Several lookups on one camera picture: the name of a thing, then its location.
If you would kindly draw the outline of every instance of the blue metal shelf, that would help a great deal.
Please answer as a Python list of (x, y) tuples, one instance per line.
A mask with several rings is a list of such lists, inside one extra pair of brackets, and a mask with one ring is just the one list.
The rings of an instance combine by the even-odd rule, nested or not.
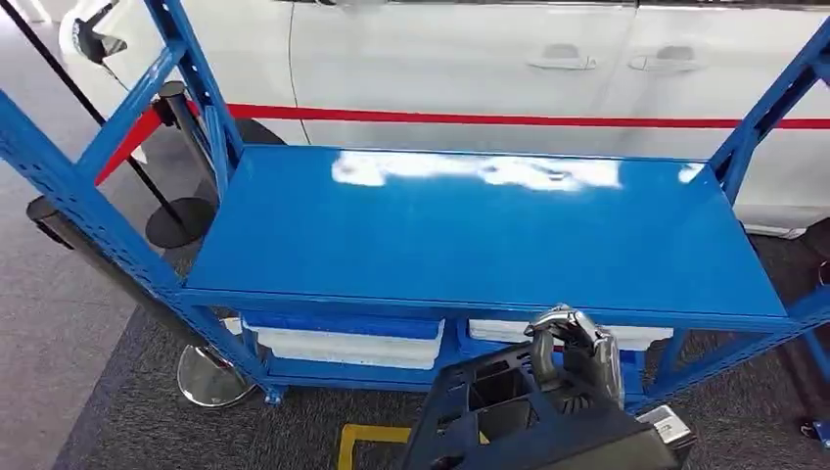
[[(730, 207), (758, 143), (827, 80), (830, 21), (702, 163), (244, 146), (180, 1), (146, 4), (165, 48), (79, 163), (3, 93), (0, 157), (270, 402), (286, 385), (424, 390), (435, 370), (262, 360), (252, 332), (239, 342), (209, 306), (289, 312), (297, 327), (337, 318), (359, 329), (372, 318), (372, 331), (442, 318), (436, 368), (491, 346), (461, 345), (459, 322), (528, 319), (558, 302), (603, 324), (676, 328), (655, 384), (633, 389), (643, 406), (830, 319), (830, 287), (781, 305)], [(186, 280), (92, 178), (176, 64), (203, 117), (221, 194)], [(691, 328), (758, 334), (675, 370)]]
[(186, 286), (439, 315), (787, 315), (713, 172), (677, 161), (246, 147)]

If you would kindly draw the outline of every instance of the floor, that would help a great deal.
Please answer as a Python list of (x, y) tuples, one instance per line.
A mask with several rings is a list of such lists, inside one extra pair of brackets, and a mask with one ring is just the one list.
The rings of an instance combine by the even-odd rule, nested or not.
[[(817, 256), (801, 241), (754, 241), (785, 299), (813, 285)], [(197, 248), (167, 256), (183, 270)], [(721, 339), (695, 332), (684, 354), (698, 355)], [(650, 350), (652, 368), (664, 345)], [(420, 394), (291, 388), (279, 406), (265, 405), (257, 393), (231, 408), (198, 408), (176, 388), (182, 347), (138, 310), (55, 470), (335, 468), (346, 423), (412, 426), (424, 399)], [(802, 345), (793, 342), (675, 397), (670, 404), (698, 437), (685, 468), (830, 468), (830, 453), (801, 436), (797, 425), (802, 416), (830, 411), (830, 390), (816, 372)], [(358, 445), (355, 469), (396, 468), (402, 451), (400, 445)]]
[[(57, 26), (37, 28), (57, 53)], [(5, 14), (0, 14), (0, 87), (68, 155), (98, 129)], [(175, 132), (149, 142), (151, 174), (170, 198), (197, 181)], [(143, 223), (158, 204), (126, 167), (102, 190), (129, 220)], [(0, 468), (48, 469), (87, 402), (135, 304), (26, 218), (37, 193), (0, 163)]]

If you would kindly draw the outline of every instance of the dark gray carpet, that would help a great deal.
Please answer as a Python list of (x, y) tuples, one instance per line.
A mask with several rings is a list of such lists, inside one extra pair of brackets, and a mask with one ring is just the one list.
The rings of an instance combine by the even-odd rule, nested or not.
[[(818, 255), (805, 243), (754, 241), (785, 300), (814, 285)], [(192, 252), (168, 255), (186, 264)], [(722, 337), (696, 333), (685, 353), (696, 355)], [(258, 395), (229, 409), (202, 409), (176, 388), (181, 350), (137, 310), (55, 468), (335, 468), (345, 423), (410, 426), (423, 399), (292, 388), (276, 407), (264, 405)], [(821, 396), (827, 392), (803, 345), (793, 342), (681, 394), (671, 404), (699, 438), (687, 468), (830, 468), (830, 452), (802, 437), (797, 426), (801, 416), (828, 411), (827, 397)], [(393, 468), (401, 449), (359, 445), (356, 468)]]

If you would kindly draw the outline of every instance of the red stripe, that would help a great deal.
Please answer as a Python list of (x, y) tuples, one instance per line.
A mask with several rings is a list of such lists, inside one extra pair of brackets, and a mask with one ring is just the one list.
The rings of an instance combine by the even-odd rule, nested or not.
[(118, 145), (118, 148), (113, 153), (113, 156), (110, 157), (110, 160), (101, 172), (98, 173), (98, 176), (95, 178), (95, 185), (97, 186), (101, 184), (105, 179), (113, 174), (113, 171), (115, 171), (119, 165), (127, 160), (130, 154), (145, 140), (147, 140), (160, 125), (161, 119), (153, 108), (149, 108), (147, 111), (142, 113), (142, 115), (135, 121), (135, 124), (133, 124), (132, 129), (127, 132), (124, 140), (122, 140), (121, 144)]
[[(501, 124), (501, 125), (557, 125), (575, 127), (640, 127), (672, 129), (729, 129), (740, 119), (716, 118), (661, 118), (661, 117), (544, 117), (498, 115), (446, 115), (435, 113), (402, 113), (396, 111), (329, 110), (289, 106), (228, 105), (234, 118), (340, 120), (358, 122), (409, 122), (435, 124)], [(161, 124), (156, 113), (149, 109), (136, 121), (124, 141), (115, 151), (107, 166), (95, 179), (104, 181), (129, 154), (144, 142)], [(782, 129), (830, 129), (830, 118), (782, 119)]]

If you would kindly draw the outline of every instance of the car body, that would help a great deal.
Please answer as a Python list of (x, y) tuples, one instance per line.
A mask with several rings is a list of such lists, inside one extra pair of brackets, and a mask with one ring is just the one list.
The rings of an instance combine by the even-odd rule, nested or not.
[[(227, 103), (334, 113), (260, 120), (290, 144), (698, 160), (830, 11), (676, 1), (183, 3)], [(92, 60), (77, 21), (96, 15), (92, 30), (110, 49)], [(105, 113), (160, 48), (142, 0), (81, 0), (61, 25), (69, 73)], [(395, 113), (337, 118), (343, 110)], [(748, 228), (796, 236), (830, 215), (828, 114), (830, 92), (816, 86), (788, 115), (793, 125), (759, 145), (736, 205)], [(549, 117), (568, 125), (544, 125)]]

